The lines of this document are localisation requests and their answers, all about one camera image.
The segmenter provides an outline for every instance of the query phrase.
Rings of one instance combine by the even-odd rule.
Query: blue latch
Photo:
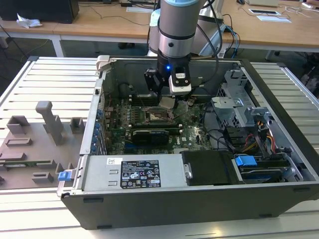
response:
[[[71,181],[71,172],[63,171],[59,173],[58,180],[59,181]]]
[[[239,155],[235,158],[237,166],[257,166],[254,156]]]

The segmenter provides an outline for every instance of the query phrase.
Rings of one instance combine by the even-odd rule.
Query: gray plastic block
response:
[[[54,160],[51,160],[49,163],[37,163],[36,164],[39,168],[55,168],[56,162]]]
[[[51,101],[39,101],[35,107],[35,111],[42,115],[46,131],[50,132],[55,145],[62,144],[62,134],[61,129],[63,125],[59,117],[54,117],[51,111],[52,102]]]
[[[0,164],[0,171],[8,171],[8,168],[4,164]]]
[[[43,173],[33,173],[32,180],[35,183],[52,183],[53,177],[49,172],[43,172]]]
[[[83,119],[79,117],[73,117],[70,121],[70,127],[72,130],[72,134],[84,133],[85,126]]]
[[[55,174],[59,174],[62,171],[64,171],[64,168],[62,167],[61,163],[58,163],[58,165],[56,166]]]
[[[8,146],[29,146],[32,144],[31,138],[7,138],[4,143]]]
[[[24,116],[12,116],[6,126],[10,130],[10,132],[15,134],[25,134],[23,130],[24,126],[29,126],[30,124],[26,120]]]
[[[0,154],[0,160],[4,161],[22,161],[26,159],[25,153],[2,153]]]

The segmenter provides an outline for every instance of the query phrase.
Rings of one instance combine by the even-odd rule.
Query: table leg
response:
[[[5,40],[5,37],[0,37],[0,46],[3,48],[3,49],[7,49],[8,48],[8,44]]]
[[[55,38],[51,39],[52,43],[53,43],[53,47],[55,50],[55,54],[57,57],[64,57],[64,50],[62,48],[61,45],[61,38],[57,35]]]
[[[266,55],[266,57],[265,57],[265,59],[266,59],[267,61],[269,61],[270,58],[273,56],[274,52],[275,52],[275,51],[268,51],[268,52],[267,52],[267,55]]]

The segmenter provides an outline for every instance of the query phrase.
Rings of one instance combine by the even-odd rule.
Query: label sticker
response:
[[[122,161],[120,186],[123,189],[160,187],[159,161]]]
[[[108,161],[106,162],[107,165],[120,165],[123,161],[123,158],[108,158]]]

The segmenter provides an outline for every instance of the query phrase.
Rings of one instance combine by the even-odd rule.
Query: side panel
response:
[[[193,192],[62,196],[88,230],[277,217],[314,196],[319,185]]]

